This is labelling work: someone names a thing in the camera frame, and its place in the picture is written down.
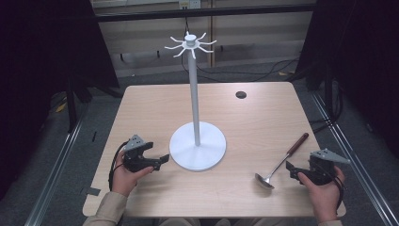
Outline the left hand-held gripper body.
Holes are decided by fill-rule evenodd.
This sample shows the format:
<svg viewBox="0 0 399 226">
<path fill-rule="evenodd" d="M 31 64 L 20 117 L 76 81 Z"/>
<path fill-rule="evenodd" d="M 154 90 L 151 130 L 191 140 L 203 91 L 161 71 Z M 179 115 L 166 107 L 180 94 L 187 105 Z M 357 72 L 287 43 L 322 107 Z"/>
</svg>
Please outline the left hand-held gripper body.
<svg viewBox="0 0 399 226">
<path fill-rule="evenodd" d="M 123 149 L 123 166 L 131 172 L 138 172 L 146 167 L 153 167 L 156 159 L 144 157 L 144 141 L 138 135 L 133 135 Z"/>
</svg>

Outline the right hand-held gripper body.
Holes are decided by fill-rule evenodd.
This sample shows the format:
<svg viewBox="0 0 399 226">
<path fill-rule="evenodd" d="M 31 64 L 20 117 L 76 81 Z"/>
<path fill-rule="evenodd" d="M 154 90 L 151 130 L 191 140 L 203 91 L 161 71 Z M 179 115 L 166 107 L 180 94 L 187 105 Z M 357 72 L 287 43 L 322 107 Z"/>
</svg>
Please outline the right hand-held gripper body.
<svg viewBox="0 0 399 226">
<path fill-rule="evenodd" d="M 322 186 L 330 183 L 336 177 L 334 169 L 336 163 L 350 164 L 351 161 L 329 149 L 324 149 L 311 152 L 309 163 L 311 171 L 309 178 L 317 186 Z"/>
</svg>

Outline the metal ladle with brown handle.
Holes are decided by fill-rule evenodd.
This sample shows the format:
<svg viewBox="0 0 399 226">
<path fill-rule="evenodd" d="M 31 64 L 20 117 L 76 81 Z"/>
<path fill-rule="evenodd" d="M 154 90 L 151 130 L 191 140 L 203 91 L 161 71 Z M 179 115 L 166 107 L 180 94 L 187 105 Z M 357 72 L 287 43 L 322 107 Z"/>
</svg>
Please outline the metal ladle with brown handle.
<svg viewBox="0 0 399 226">
<path fill-rule="evenodd" d="M 298 149 L 299 147 L 305 142 L 305 140 L 309 137 L 308 133 L 304 133 L 298 141 L 287 151 L 287 153 L 284 155 L 284 157 L 278 162 L 278 164 L 265 176 L 262 177 L 259 173 L 255 174 L 255 179 L 256 182 L 260 187 L 263 187 L 265 189 L 272 190 L 274 187 L 270 184 L 270 180 L 273 176 L 273 174 L 276 172 L 276 170 L 290 157 L 292 156 Z"/>
</svg>

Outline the person's left hand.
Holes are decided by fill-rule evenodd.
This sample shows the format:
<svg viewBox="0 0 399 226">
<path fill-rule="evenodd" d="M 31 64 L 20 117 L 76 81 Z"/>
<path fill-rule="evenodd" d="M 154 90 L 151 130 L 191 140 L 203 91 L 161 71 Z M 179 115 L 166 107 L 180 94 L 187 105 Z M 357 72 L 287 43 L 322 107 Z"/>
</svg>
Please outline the person's left hand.
<svg viewBox="0 0 399 226">
<path fill-rule="evenodd" d="M 153 172 L 153 167 L 146 167 L 138 172 L 130 172 L 123 166 L 123 153 L 116 158 L 116 167 L 113 169 L 111 191 L 128 197 L 136 187 L 137 182 Z"/>
</svg>

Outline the person's right hand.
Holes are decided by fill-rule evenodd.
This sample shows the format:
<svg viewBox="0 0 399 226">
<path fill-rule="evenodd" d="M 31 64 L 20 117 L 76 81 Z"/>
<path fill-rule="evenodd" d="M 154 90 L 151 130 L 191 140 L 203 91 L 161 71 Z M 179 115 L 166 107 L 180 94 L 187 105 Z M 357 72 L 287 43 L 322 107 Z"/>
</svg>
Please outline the person's right hand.
<svg viewBox="0 0 399 226">
<path fill-rule="evenodd" d="M 329 220 L 338 220 L 337 205 L 340 199 L 339 188 L 333 182 L 317 186 L 302 172 L 298 173 L 298 177 L 300 182 L 309 191 L 317 224 Z"/>
</svg>

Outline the white hook rack stand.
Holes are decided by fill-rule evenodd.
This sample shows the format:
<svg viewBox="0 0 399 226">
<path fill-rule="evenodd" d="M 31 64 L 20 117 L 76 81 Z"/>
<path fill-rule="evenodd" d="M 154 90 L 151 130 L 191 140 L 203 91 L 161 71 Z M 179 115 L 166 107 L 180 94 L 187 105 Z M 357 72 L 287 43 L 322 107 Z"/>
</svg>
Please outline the white hook rack stand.
<svg viewBox="0 0 399 226">
<path fill-rule="evenodd" d="M 176 164 L 190 171 L 210 170 L 222 160 L 227 150 L 227 141 L 222 131 L 209 122 L 200 121 L 196 51 L 201 50 L 203 53 L 210 54 L 211 51 L 204 49 L 203 45 L 215 43 L 215 40 L 202 42 L 205 36 L 206 34 L 203 33 L 198 38 L 187 31 L 183 40 L 171 37 L 177 42 L 176 46 L 169 48 L 166 46 L 169 50 L 181 48 L 181 52 L 176 57 L 187 53 L 193 120 L 174 132 L 169 142 L 169 152 Z"/>
</svg>

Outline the black metal stand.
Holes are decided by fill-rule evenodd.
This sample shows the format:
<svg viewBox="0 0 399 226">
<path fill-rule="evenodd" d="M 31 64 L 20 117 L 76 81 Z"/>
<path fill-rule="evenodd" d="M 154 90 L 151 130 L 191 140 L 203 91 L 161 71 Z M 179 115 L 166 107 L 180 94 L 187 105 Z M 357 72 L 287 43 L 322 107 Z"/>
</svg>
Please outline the black metal stand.
<svg viewBox="0 0 399 226">
<path fill-rule="evenodd" d="M 71 133 L 78 122 L 75 98 L 78 98 L 84 104 L 92 100 L 92 95 L 88 90 L 88 80 L 78 75 L 69 76 L 66 85 L 66 97 L 69 114 L 68 132 Z"/>
<path fill-rule="evenodd" d="M 320 127 L 312 130 L 315 134 L 326 128 L 333 127 L 343 111 L 342 91 L 341 89 L 333 90 L 334 77 L 329 67 L 326 67 L 322 80 L 318 84 L 318 87 L 320 86 L 323 86 L 323 95 L 316 89 L 310 89 L 312 98 L 322 114 L 321 120 L 311 121 L 311 124 L 321 123 Z"/>
</svg>

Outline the black curtain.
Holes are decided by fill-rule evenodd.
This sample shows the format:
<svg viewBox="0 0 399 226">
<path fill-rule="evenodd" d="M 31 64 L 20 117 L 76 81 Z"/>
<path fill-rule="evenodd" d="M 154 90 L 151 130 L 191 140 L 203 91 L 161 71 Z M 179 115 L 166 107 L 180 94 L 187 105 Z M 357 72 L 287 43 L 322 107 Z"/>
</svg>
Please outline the black curtain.
<svg viewBox="0 0 399 226">
<path fill-rule="evenodd" d="M 399 158 L 399 0 L 316 0 L 296 71 L 332 73 Z"/>
<path fill-rule="evenodd" d="M 119 85 L 90 0 L 0 0 L 0 201 L 29 161 L 51 98 Z"/>
</svg>

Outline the black horizontal bar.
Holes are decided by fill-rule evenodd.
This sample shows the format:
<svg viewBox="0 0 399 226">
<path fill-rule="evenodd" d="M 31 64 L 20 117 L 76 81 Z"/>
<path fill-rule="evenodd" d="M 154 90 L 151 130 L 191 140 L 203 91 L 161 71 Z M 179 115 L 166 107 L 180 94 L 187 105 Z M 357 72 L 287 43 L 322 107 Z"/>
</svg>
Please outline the black horizontal bar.
<svg viewBox="0 0 399 226">
<path fill-rule="evenodd" d="M 202 9 L 176 9 L 149 12 L 124 12 L 97 14 L 95 19 L 99 23 L 142 21 L 157 19 L 193 18 L 209 16 L 231 16 L 268 13 L 307 12 L 315 9 L 315 4 L 276 5 L 241 8 L 202 8 Z"/>
</svg>

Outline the metal floor rail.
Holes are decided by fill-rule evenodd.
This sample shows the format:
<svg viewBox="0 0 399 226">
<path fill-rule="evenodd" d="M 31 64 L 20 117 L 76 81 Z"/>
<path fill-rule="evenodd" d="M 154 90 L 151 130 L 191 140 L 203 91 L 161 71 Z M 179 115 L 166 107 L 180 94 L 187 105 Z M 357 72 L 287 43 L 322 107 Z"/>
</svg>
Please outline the metal floor rail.
<svg viewBox="0 0 399 226">
<path fill-rule="evenodd" d="M 78 120 L 72 130 L 68 133 L 60 150 L 57 160 L 48 176 L 43 189 L 40 192 L 24 226 L 40 226 L 48 210 L 50 202 L 56 192 L 56 187 L 65 169 L 75 141 L 80 133 L 83 118 L 87 115 L 89 104 L 83 104 Z"/>
<path fill-rule="evenodd" d="M 366 168 L 362 165 L 355 151 L 353 150 L 350 142 L 345 136 L 343 130 L 337 122 L 333 122 L 327 113 L 327 104 L 323 101 L 322 97 L 315 91 L 311 92 L 311 97 L 315 105 L 320 111 L 324 120 L 327 121 L 327 126 L 340 146 L 343 154 L 350 160 L 352 171 L 356 174 L 359 183 L 370 199 L 376 212 L 379 214 L 385 226 L 399 226 L 399 218 L 393 213 L 391 206 L 377 188 L 375 182 L 367 172 Z"/>
</svg>

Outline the white wall socket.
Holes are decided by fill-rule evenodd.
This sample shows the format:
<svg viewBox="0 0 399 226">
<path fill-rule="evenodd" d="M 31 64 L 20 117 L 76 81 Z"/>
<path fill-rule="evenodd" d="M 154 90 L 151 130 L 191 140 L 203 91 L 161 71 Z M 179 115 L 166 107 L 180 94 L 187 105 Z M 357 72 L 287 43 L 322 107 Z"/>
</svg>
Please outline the white wall socket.
<svg viewBox="0 0 399 226">
<path fill-rule="evenodd" d="M 179 0 L 180 9 L 199 9 L 201 8 L 200 0 Z"/>
</svg>

